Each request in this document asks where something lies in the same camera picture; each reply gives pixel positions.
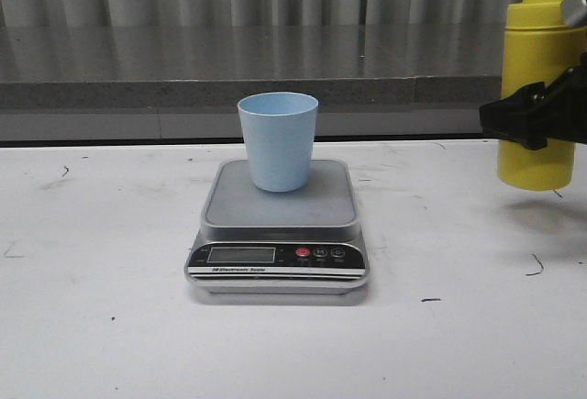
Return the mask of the gripper with silver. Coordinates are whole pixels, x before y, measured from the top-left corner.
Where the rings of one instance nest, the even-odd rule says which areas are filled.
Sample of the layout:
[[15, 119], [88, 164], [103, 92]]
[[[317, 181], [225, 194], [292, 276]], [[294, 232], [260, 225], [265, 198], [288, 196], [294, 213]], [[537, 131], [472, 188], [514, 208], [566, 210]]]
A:
[[[568, 27], [585, 27], [586, 0], [563, 0], [561, 16]], [[542, 150], [551, 139], [586, 143], [586, 54], [551, 84], [531, 83], [479, 109], [484, 135]]]

